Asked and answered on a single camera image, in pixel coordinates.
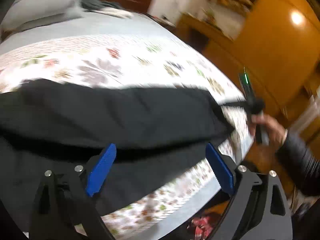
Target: screw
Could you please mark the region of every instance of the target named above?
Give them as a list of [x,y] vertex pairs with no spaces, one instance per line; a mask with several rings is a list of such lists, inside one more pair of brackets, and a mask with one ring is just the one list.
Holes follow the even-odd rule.
[[241,171],[241,172],[246,172],[247,171],[247,167],[246,166],[243,166],[243,165],[240,165],[238,167],[238,170]]
[[50,177],[51,174],[52,174],[52,171],[50,171],[50,170],[47,170],[47,171],[44,172],[44,175],[45,175],[46,177]]
[[269,171],[270,176],[275,177],[277,176],[277,173],[275,171]]
[[83,171],[83,166],[82,166],[82,165],[77,165],[77,166],[75,167],[75,171],[76,171],[76,172],[81,172],[81,171]]

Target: black fabric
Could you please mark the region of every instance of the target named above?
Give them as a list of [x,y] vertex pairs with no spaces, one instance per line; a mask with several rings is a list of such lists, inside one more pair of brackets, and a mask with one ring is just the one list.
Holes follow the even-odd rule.
[[320,195],[320,160],[297,134],[288,132],[276,156],[303,194]]
[[117,2],[108,2],[100,0],[81,0],[81,7],[87,9],[88,11],[100,10],[105,7],[124,10],[124,8]]
[[56,174],[117,146],[93,197],[100,215],[182,174],[233,131],[208,91],[110,90],[37,80],[0,95],[0,198],[23,231],[44,171]]
[[[305,195],[320,195],[320,161],[305,142],[295,133],[288,132],[284,145],[276,156],[291,179]],[[320,201],[304,212],[302,218],[292,218],[293,240],[318,239],[320,235]]]

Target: white bedspread with flower pattern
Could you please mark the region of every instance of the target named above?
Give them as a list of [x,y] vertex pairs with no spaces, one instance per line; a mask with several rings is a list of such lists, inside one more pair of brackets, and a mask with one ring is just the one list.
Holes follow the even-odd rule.
[[[34,43],[0,56],[1,93],[39,78],[112,89],[201,88],[209,90],[218,103],[243,97],[211,62],[183,42],[168,38],[68,37]],[[223,112],[236,130],[219,150],[235,159],[235,149],[248,135],[246,116],[239,108],[226,107]],[[204,159],[174,181],[102,219],[116,239],[128,238],[169,216],[213,176]],[[76,229],[84,233],[81,225]]]

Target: hand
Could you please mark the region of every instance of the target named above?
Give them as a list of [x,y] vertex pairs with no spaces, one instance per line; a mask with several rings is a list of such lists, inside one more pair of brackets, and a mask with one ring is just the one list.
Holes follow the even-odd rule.
[[257,124],[265,126],[271,145],[278,148],[282,146],[286,139],[286,130],[276,119],[267,114],[252,115],[251,121],[248,120],[249,132],[252,136],[256,134]]

